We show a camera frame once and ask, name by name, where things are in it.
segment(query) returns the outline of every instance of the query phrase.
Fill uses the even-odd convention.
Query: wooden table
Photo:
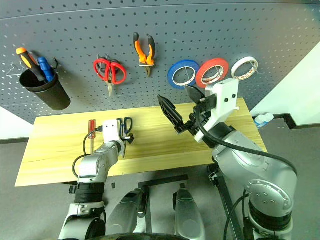
[[[189,119],[193,106],[193,103],[176,105],[184,122]],[[234,111],[226,124],[266,151],[243,98],[238,98],[237,106],[240,110]],[[197,143],[189,132],[178,135],[159,106],[42,116],[35,119],[15,186],[76,181],[72,163],[83,154],[82,142],[88,133],[88,121],[96,119],[96,125],[100,126],[104,120],[124,117],[133,118],[134,142],[127,144],[125,158],[119,157],[109,177],[212,163],[212,151],[204,143]],[[102,142],[103,135],[98,132],[94,148],[100,147]],[[89,153],[90,140],[86,147]]]

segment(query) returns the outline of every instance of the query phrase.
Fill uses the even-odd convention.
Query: robotic arm
[[[133,141],[133,136],[119,136],[118,121],[106,120],[102,126],[104,144],[81,161],[77,186],[70,187],[75,194],[63,223],[59,240],[91,239],[106,234],[106,214],[103,194],[110,168],[125,154],[124,141]]]
[[[239,81],[226,79],[205,88],[186,86],[197,104],[184,124],[175,106],[158,96],[163,113],[175,130],[188,130],[197,142],[212,148],[212,159],[225,176],[240,183],[249,193],[249,222],[253,239],[290,240],[291,217],[297,184],[297,171],[289,161],[266,152],[254,142],[227,126],[224,121],[237,110]]]

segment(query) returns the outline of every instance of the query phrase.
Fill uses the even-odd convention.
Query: blue screwdriver handle
[[[55,72],[52,67],[49,65],[47,59],[44,56],[38,58],[38,63],[41,70],[44,72],[45,78],[48,82],[51,82],[54,79]]]

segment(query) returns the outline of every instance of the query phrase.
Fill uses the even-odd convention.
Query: black pen holder
[[[38,81],[36,75],[30,70],[25,71],[20,76],[20,84],[29,92],[34,93],[53,110],[66,109],[71,100],[59,82],[59,76],[54,74],[52,81],[44,83]]]

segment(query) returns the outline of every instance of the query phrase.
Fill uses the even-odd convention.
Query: gray pegboard
[[[16,5],[23,9],[19,12],[10,10],[9,1],[1,1],[0,104],[33,123],[37,116],[156,106],[158,94],[175,104],[187,103],[186,93],[167,81],[172,64],[191,59],[201,65],[222,57],[231,68],[237,60],[253,56],[260,74],[239,87],[239,97],[252,109],[320,40],[317,4],[110,2],[31,1],[26,6],[23,1]],[[147,34],[156,42],[151,78],[138,66],[133,32],[140,34],[146,52]],[[19,62],[15,50],[21,46],[48,60],[58,59],[59,79],[71,98],[67,109],[51,110],[24,89],[18,77],[5,75],[10,62]],[[112,97],[92,68],[97,54],[105,53],[127,70],[127,79]]]

